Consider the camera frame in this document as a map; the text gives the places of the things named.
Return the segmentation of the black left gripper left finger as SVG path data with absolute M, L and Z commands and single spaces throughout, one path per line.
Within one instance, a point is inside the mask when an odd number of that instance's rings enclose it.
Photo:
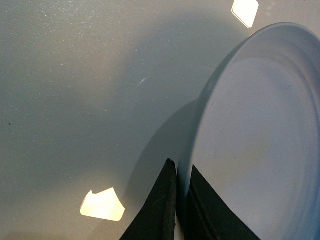
M 173 240 L 176 227 L 177 172 L 167 159 L 146 202 L 122 240 Z

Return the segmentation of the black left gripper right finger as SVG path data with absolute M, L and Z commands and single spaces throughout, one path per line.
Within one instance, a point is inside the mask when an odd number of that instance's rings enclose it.
M 258 240 L 193 166 L 186 196 L 186 240 Z

